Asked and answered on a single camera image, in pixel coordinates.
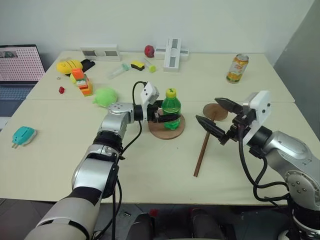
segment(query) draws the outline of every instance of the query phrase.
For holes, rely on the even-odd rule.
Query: green ball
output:
[[[110,104],[117,101],[117,93],[110,87],[99,88],[95,91],[95,97],[92,103],[107,108]]]

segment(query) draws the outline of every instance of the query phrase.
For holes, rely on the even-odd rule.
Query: orange can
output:
[[[237,54],[232,61],[226,80],[231,84],[237,84],[249,63],[249,57],[244,54]]]

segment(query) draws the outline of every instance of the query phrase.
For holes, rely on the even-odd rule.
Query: pink screen display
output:
[[[0,48],[0,81],[39,81],[45,74],[37,48]]]

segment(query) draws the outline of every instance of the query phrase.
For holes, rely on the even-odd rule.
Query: green bottle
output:
[[[163,115],[167,114],[180,114],[181,103],[177,98],[177,91],[175,88],[168,88],[165,92],[166,98],[161,105]],[[170,130],[175,130],[180,125],[180,118],[174,121],[164,123],[164,127]]]

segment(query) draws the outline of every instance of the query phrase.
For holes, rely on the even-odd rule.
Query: laptop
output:
[[[44,74],[35,44],[0,45],[0,117],[11,117]]]

